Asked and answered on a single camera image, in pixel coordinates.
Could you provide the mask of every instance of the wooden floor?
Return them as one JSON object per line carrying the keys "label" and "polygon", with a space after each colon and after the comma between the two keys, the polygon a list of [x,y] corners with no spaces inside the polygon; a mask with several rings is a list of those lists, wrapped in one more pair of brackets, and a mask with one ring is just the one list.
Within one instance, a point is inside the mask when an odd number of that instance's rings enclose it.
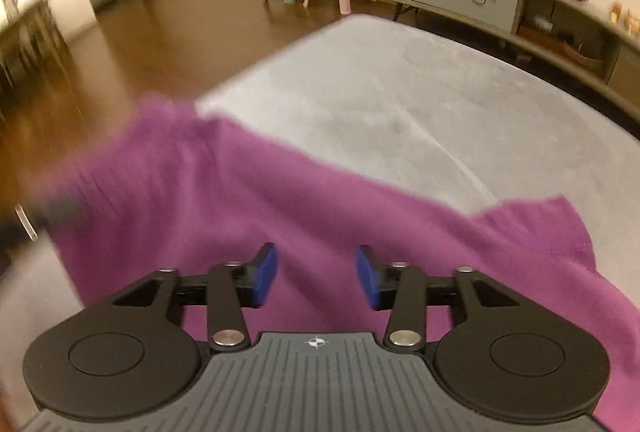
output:
{"label": "wooden floor", "polygon": [[[391,18],[393,6],[352,0]],[[145,94],[195,99],[247,66],[340,18],[337,0],[126,0],[70,48],[68,70],[18,79],[2,99],[0,210],[28,196],[65,154],[116,131]]]}

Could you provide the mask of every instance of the purple fabric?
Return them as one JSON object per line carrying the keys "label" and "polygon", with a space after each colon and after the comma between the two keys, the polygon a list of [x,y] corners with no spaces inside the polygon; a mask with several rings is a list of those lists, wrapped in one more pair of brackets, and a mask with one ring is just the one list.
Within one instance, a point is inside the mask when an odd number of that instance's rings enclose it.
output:
{"label": "purple fabric", "polygon": [[[616,432],[640,430],[640,313],[597,273],[587,230],[564,197],[463,216],[158,100],[144,104],[121,139],[61,178],[58,187],[87,206],[86,218],[52,235],[84,303],[161,266],[204,273],[274,241],[280,269],[270,298],[245,310],[253,336],[380,334],[388,315],[366,305],[357,246],[431,275],[469,265],[593,333],[612,363],[596,416]],[[187,320],[204,337],[202,313]],[[430,339],[447,328],[442,314],[430,313]]]}

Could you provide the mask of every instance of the white table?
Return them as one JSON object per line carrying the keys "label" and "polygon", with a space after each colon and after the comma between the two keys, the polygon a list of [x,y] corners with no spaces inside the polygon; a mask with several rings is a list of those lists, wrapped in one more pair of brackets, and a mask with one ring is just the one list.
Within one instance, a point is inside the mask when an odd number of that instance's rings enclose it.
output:
{"label": "white table", "polygon": [[[562,193],[591,232],[600,272],[640,305],[640,145],[500,60],[351,16],[234,77],[198,109],[465,213]],[[28,255],[0,300],[0,373],[20,421],[34,410],[19,385],[21,354],[80,309],[50,242]]]}

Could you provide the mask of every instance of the gray gripper base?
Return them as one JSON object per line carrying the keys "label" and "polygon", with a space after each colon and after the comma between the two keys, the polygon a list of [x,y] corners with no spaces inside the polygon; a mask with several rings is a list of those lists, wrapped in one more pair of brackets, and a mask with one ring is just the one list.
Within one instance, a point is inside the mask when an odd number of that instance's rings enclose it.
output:
{"label": "gray gripper base", "polygon": [[370,333],[265,333],[251,349],[214,356],[166,406],[121,422],[75,422],[45,410],[27,432],[602,432],[588,416],[553,425],[502,423],[444,392],[418,356],[382,349]]}

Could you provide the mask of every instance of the round black disc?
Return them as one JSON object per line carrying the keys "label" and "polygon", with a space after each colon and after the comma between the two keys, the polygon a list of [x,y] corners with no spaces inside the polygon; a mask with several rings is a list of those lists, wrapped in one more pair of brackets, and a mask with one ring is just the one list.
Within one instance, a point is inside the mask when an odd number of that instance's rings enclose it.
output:
{"label": "round black disc", "polygon": [[200,366],[194,340],[146,308],[78,314],[27,351],[24,379],[41,406],[82,420],[142,414],[178,396]]}
{"label": "round black disc", "polygon": [[434,365],[453,396],[482,414],[518,423],[556,422],[593,410],[609,378],[609,358],[593,336],[544,310],[481,312],[436,348]]}

